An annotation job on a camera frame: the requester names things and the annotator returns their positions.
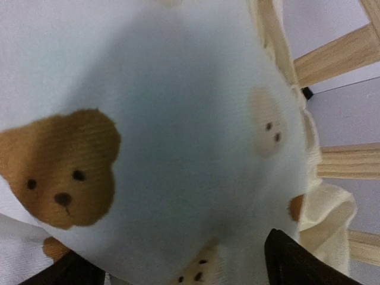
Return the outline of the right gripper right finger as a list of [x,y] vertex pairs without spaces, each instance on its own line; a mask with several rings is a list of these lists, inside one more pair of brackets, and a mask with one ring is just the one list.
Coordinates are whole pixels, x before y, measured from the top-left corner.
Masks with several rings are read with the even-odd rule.
[[264,251],[270,285],[356,285],[281,230],[270,231]]

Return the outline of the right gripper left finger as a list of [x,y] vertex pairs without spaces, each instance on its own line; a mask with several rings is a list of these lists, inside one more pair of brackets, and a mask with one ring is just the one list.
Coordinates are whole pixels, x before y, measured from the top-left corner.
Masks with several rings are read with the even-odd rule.
[[25,285],[103,285],[105,271],[75,252],[25,281]]

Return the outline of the bear print cushion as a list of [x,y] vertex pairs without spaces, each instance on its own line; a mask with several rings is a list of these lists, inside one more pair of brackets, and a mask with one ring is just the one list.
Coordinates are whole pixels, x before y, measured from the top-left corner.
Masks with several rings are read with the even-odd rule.
[[269,284],[283,231],[349,276],[281,1],[1,2],[1,283]]

